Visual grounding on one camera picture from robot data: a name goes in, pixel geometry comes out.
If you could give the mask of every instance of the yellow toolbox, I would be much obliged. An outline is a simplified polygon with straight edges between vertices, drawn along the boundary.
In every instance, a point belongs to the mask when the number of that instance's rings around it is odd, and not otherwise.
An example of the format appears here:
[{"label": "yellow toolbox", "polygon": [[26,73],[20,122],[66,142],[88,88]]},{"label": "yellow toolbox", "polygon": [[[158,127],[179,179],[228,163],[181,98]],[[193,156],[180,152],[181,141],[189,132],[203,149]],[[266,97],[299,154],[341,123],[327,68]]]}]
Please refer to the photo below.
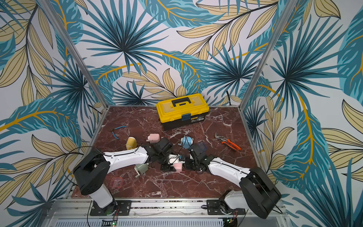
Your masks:
[{"label": "yellow toolbox", "polygon": [[201,94],[161,101],[156,105],[164,130],[203,121],[209,107]]}]

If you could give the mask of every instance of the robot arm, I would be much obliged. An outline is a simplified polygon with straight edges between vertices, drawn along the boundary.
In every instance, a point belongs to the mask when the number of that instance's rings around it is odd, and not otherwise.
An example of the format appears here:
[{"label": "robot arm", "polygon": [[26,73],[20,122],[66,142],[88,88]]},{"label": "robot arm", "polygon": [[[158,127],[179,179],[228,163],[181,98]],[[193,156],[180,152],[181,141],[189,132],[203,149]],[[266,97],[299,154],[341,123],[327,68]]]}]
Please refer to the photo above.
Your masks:
[{"label": "robot arm", "polygon": [[190,158],[173,155],[171,147],[170,141],[162,138],[154,145],[147,143],[126,151],[101,153],[97,149],[92,149],[73,170],[81,194],[91,196],[106,214],[111,215],[117,203],[103,184],[106,174],[130,165],[158,162],[161,163],[164,172],[175,171],[174,163],[183,163],[187,170],[206,171],[240,186],[242,191],[231,190],[220,198],[225,211],[248,206],[257,216],[267,218],[281,198],[275,185],[258,167],[243,168],[213,155],[207,156],[206,147],[200,144],[190,146]]}]

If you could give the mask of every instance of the toolbox handle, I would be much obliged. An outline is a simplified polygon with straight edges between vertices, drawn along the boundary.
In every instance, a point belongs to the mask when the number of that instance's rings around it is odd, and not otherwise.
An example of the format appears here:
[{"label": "toolbox handle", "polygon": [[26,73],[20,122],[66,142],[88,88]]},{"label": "toolbox handle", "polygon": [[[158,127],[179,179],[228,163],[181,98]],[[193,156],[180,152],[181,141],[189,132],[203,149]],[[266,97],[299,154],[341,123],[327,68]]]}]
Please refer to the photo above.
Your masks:
[{"label": "toolbox handle", "polygon": [[180,98],[180,99],[176,99],[176,100],[173,100],[171,101],[173,103],[173,106],[176,107],[176,104],[177,103],[180,103],[180,102],[186,102],[188,101],[189,103],[192,103],[189,99],[189,97],[185,97],[185,98]]}]

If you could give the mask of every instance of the toolbox lid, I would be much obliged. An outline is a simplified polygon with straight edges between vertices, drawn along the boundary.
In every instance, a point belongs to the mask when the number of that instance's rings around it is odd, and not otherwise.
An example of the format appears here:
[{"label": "toolbox lid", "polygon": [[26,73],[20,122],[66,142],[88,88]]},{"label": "toolbox lid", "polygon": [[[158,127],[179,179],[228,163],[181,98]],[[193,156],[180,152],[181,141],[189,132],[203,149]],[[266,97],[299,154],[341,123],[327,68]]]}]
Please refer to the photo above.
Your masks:
[{"label": "toolbox lid", "polygon": [[161,123],[181,119],[182,115],[197,115],[209,111],[203,96],[199,93],[158,102],[156,105]]}]

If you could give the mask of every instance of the metal vent grille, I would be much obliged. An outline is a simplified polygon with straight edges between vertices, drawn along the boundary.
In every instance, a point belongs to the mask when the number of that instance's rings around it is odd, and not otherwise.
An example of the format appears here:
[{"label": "metal vent grille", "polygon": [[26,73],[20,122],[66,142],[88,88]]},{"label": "metal vent grille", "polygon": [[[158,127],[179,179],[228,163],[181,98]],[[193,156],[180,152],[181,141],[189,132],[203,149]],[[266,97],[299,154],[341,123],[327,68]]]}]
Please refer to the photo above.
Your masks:
[{"label": "metal vent grille", "polygon": [[[100,227],[101,219],[88,219],[91,227]],[[137,218],[118,219],[116,226],[130,227],[223,227],[223,220],[217,218]],[[58,219],[55,227],[88,227],[86,219]]]}]

